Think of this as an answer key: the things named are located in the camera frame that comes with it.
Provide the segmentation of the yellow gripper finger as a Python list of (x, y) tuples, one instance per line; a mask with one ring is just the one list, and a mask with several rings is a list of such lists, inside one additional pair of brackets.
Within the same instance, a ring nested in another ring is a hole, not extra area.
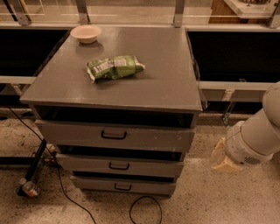
[(224, 147), (225, 147), (225, 138), (223, 137), (215, 145), (214, 150), (211, 154), (210, 161), (212, 164), (220, 164), (224, 160), (224, 158), (226, 156)]
[(220, 157), (211, 161), (211, 167), (218, 172), (240, 172), (242, 167), (229, 157)]

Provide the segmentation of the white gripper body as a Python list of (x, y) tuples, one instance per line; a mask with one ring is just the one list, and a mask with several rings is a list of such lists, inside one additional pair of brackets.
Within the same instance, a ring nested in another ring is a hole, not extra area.
[(256, 167), (272, 159), (274, 153), (268, 152), (262, 137), (245, 127), (239, 121), (227, 131), (225, 153), (237, 165)]

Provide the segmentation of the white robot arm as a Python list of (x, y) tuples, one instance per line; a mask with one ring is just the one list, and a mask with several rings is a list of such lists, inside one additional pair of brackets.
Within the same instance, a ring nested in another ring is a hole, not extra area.
[(280, 82), (269, 87), (262, 109), (239, 121), (214, 147), (211, 167), (220, 172), (239, 172), (245, 166), (268, 162), (280, 151)]

